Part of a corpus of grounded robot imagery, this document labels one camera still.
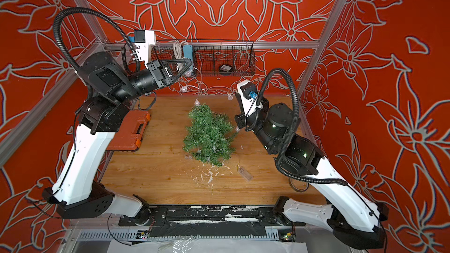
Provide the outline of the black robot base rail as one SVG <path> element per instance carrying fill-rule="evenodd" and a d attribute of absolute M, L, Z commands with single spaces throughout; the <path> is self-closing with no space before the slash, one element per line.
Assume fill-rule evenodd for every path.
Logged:
<path fill-rule="evenodd" d="M 275 214 L 272 205 L 153 205 L 144 226 L 207 224 L 221 222 L 253 223 L 261 226 L 304 226 Z"/>

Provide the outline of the clear bulb string lights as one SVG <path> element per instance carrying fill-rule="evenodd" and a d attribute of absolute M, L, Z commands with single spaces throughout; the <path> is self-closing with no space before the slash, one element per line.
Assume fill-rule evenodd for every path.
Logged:
<path fill-rule="evenodd" d="M 212 86 L 212 87 L 208 87 L 204 82 L 203 82 L 203 78 L 195 78 L 195 84 L 192 84 L 193 77 L 190 78 L 183 78 L 181 83 L 182 86 L 180 87 L 180 92 L 182 93 L 193 93 L 195 96 L 197 96 L 197 99 L 194 101 L 194 105 L 198 106 L 201 104 L 206 104 L 201 102 L 198 98 L 199 97 L 226 97 L 228 102 L 233 101 L 234 99 L 234 93 L 237 92 L 237 90 L 235 89 L 231 89 L 229 87 L 225 87 L 225 86 Z"/>

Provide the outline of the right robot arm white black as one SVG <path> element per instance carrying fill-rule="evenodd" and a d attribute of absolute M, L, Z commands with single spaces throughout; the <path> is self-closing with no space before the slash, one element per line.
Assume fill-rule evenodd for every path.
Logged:
<path fill-rule="evenodd" d="M 264 97 L 269 81 L 280 75 L 288 85 L 292 106 L 270 105 Z M 268 73 L 261 88 L 249 80 L 237 85 L 239 129 L 251 131 L 282 175 L 313 186 L 327 200 L 326 205 L 301 203 L 281 196 L 273 212 L 293 224 L 300 222 L 330 231 L 335 238 L 359 250 L 386 249 L 383 222 L 389 216 L 384 203 L 365 198 L 332 166 L 326 155 L 309 139 L 296 133 L 300 124 L 300 101 L 293 79 L 284 69 Z"/>

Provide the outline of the small green christmas tree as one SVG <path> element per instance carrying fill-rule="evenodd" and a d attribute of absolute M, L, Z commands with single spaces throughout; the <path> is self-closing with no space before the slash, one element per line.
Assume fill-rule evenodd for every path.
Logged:
<path fill-rule="evenodd" d="M 238 135 L 229 117 L 206 104 L 193 107 L 188 117 L 191 124 L 186 127 L 183 150 L 198 161 L 221 167 L 235 152 L 232 143 Z"/>

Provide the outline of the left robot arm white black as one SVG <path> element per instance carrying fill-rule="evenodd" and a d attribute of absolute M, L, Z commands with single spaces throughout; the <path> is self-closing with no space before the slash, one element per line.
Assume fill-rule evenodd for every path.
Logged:
<path fill-rule="evenodd" d="M 62 22 L 73 14 L 96 16 L 110 25 L 108 16 L 83 7 L 60 11 L 54 19 L 53 34 L 58 48 L 79 79 L 87 86 L 88 96 L 74 121 L 73 146 L 62 173 L 43 200 L 56 206 L 62 219 L 91 219 L 104 213 L 126 216 L 137 225 L 150 221 L 149 204 L 139 196 L 123 196 L 107 190 L 95 176 L 111 140 L 118 132 L 133 102 L 144 95 L 176 83 L 193 63 L 188 58 L 152 60 L 155 35 L 138 30 L 134 38 L 125 38 L 136 70 L 118 64 L 108 52 L 97 52 L 79 65 L 62 38 Z"/>

